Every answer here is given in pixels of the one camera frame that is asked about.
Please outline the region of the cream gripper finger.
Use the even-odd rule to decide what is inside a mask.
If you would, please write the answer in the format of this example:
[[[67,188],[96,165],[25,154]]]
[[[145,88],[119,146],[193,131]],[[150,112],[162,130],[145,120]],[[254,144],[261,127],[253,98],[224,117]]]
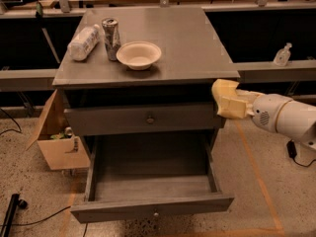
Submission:
[[[226,119],[243,119],[247,115],[247,102],[231,97],[220,97],[217,114]]]

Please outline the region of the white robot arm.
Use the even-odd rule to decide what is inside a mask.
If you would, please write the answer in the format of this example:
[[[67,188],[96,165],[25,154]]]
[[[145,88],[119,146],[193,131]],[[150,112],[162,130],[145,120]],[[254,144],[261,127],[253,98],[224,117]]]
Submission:
[[[250,118],[259,128],[279,133],[316,150],[316,107],[279,94],[244,90],[213,91],[217,114],[226,119]]]

